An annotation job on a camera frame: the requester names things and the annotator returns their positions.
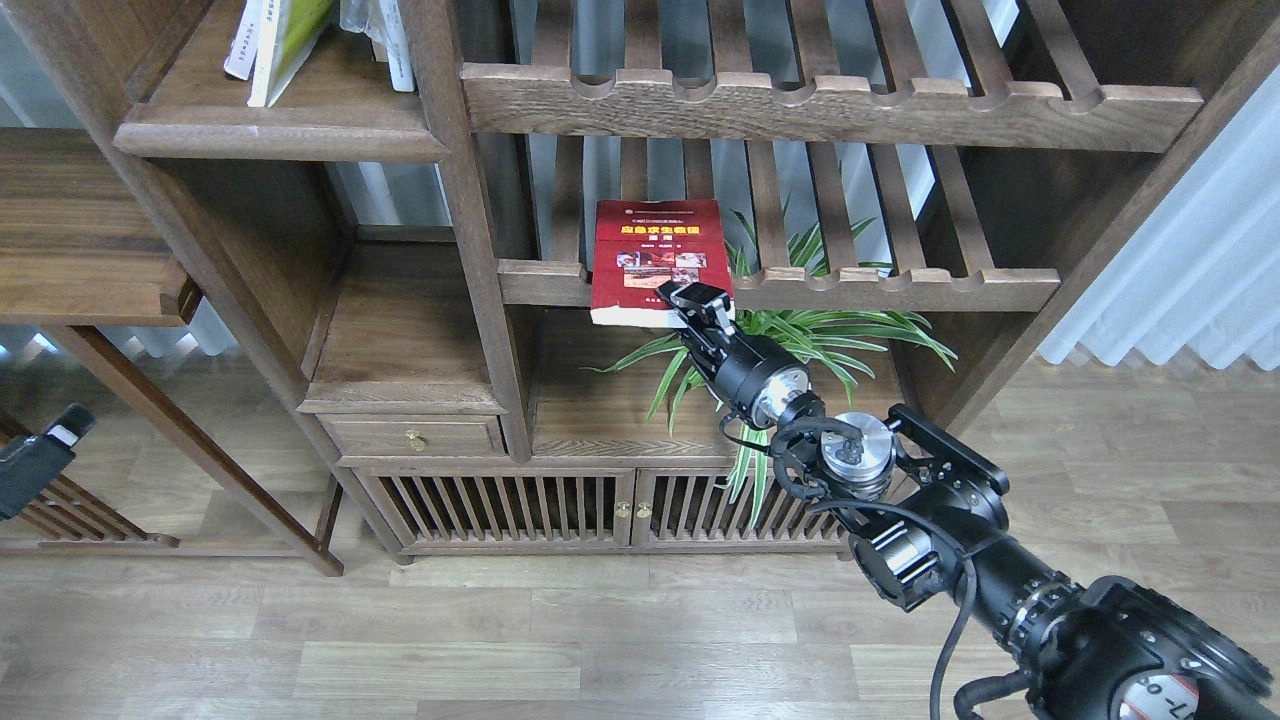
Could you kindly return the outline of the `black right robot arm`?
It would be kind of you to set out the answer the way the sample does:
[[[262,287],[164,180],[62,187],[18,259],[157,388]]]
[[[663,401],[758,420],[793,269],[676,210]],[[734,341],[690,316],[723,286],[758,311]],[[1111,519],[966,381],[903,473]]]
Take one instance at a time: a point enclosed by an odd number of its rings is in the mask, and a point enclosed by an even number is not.
[[[1271,673],[1164,594],[1123,577],[1082,587],[1009,534],[1005,473],[897,404],[886,419],[828,416],[806,369],[731,316],[730,296],[664,283],[680,337],[730,418],[772,430],[765,454],[788,495],[831,512],[878,594],[905,611],[950,594],[959,615],[931,683],[966,621],[991,630],[1016,667],[963,685],[959,717],[1023,692],[1041,719],[1270,719]]]

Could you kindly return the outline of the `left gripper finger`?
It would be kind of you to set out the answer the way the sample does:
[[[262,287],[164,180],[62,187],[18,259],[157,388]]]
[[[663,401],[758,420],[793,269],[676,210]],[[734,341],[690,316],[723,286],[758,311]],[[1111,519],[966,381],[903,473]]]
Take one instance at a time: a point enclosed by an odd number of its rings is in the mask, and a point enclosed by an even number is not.
[[[45,430],[29,433],[6,413],[3,433],[10,439],[1,451],[1,519],[18,516],[76,459],[72,448],[90,432],[96,416],[70,404]]]

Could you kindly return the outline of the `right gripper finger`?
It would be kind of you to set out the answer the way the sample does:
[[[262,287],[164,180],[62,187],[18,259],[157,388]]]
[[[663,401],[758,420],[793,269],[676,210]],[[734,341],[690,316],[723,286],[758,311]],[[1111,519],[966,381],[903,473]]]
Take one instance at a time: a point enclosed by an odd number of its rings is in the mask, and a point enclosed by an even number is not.
[[[671,307],[668,327],[701,336],[733,334],[732,299],[724,290],[705,283],[663,283],[658,296]]]
[[[691,366],[685,377],[685,392],[696,387],[707,387],[710,396],[716,400],[716,409],[721,410],[723,407],[723,400],[721,397],[721,392],[714,387],[714,366],[710,364],[710,360],[704,357],[704,352],[695,340],[686,340],[685,347],[687,350],[687,360]]]

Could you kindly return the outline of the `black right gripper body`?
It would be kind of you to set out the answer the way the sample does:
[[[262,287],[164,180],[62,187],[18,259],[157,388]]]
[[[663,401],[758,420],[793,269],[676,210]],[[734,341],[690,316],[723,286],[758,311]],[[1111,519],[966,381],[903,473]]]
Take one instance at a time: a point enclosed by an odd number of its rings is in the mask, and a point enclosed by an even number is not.
[[[714,387],[730,414],[754,430],[826,415],[806,368],[772,338],[733,325],[732,336],[701,336],[685,329],[686,340],[695,340],[714,366]]]

